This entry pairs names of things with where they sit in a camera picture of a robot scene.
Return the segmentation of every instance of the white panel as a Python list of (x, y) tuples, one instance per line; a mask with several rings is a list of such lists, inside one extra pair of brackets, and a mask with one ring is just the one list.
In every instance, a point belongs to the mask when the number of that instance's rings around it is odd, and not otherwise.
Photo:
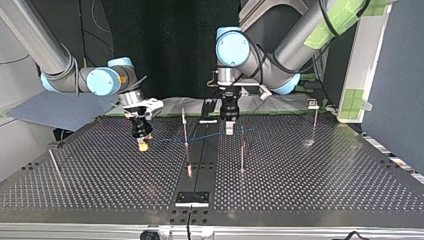
[[(2, 20), (0, 44), (0, 63), (28, 55)], [(0, 84), (0, 112), (44, 90), (31, 57), (12, 64), (0, 64)]]
[[(344, 94), (347, 89), (363, 89), (363, 100), (368, 100), (389, 13), (390, 10), (387, 10), (382, 16), (362, 17), (359, 21), (339, 110), (343, 106)], [(358, 119), (343, 119), (339, 114), (338, 120), (343, 123), (361, 123), (363, 116), (364, 111), (362, 110)]]
[[(0, 63), (28, 55), (20, 42), (0, 20)], [(36, 65), (31, 57), (0, 64), (0, 181), (46, 150), (53, 141), (52, 129), (11, 118), (1, 113), (42, 92)]]
[(52, 130), (19, 120), (0, 127), (0, 182), (46, 151)]

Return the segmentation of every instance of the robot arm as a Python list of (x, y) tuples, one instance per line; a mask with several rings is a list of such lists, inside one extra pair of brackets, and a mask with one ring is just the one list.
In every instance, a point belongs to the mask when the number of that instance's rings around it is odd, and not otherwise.
[(140, 150), (147, 150), (145, 138), (152, 132), (147, 122), (163, 107), (156, 99), (144, 99), (134, 66), (129, 58), (108, 62), (108, 66), (79, 68), (77, 61), (44, 23), (29, 0), (0, 1), (0, 18), (40, 66), (43, 86), (53, 92), (88, 92), (98, 96), (120, 94), (121, 107), (133, 125)]
[[(235, 69), (259, 82), (262, 89), (270, 89), (277, 94), (290, 93), (300, 80), (299, 69), (334, 36), (340, 36), (349, 29), (368, 7), (370, 0), (324, 2), (316, 1), (270, 56), (242, 33), (241, 28), (218, 30), (216, 53), (221, 66), (218, 69), (218, 85), (224, 92), (220, 115), (227, 122), (227, 134), (232, 134), (232, 125), (238, 119), (237, 100), (244, 85), (235, 79)], [(326, 9), (331, 9), (329, 15), (334, 18), (333, 22), (337, 22), (336, 27), (329, 20)]]

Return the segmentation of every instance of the blue cable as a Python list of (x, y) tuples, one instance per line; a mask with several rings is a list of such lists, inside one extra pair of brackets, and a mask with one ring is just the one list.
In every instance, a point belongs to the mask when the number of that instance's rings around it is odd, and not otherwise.
[[(246, 132), (252, 132), (253, 130), (255, 130), (255, 127), (251, 127), (249, 129), (247, 129)], [(203, 140), (203, 139), (210, 138), (210, 137), (220, 136), (222, 134), (224, 134), (224, 133), (223, 132), (217, 132), (217, 133), (212, 133), (212, 134), (208, 134), (208, 135), (197, 137), (197, 138), (189, 138), (189, 139), (187, 139), (187, 141), (190, 143), (190, 142), (195, 142), (195, 141)], [(185, 139), (184, 138), (167, 138), (167, 139), (155, 140), (153, 143), (155, 143), (155, 142), (184, 143)]]

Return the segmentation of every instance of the perforated table surface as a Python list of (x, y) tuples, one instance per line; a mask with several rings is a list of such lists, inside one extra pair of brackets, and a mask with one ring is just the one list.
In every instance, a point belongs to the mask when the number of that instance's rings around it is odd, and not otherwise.
[[(424, 228), (424, 186), (329, 116), (197, 121), (187, 151), (181, 119), (154, 119), (145, 153), (126, 119), (88, 126), (53, 151), (60, 172), (45, 154), (1, 183), (0, 222)], [(193, 191), (209, 207), (175, 206)]]

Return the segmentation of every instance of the black curtain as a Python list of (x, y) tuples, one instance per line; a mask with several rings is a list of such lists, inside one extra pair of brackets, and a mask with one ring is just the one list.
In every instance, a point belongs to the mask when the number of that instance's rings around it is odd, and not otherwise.
[(128, 56), (147, 96), (202, 98), (216, 69), (216, 30), (237, 26), (239, 0), (102, 0), (115, 57)]

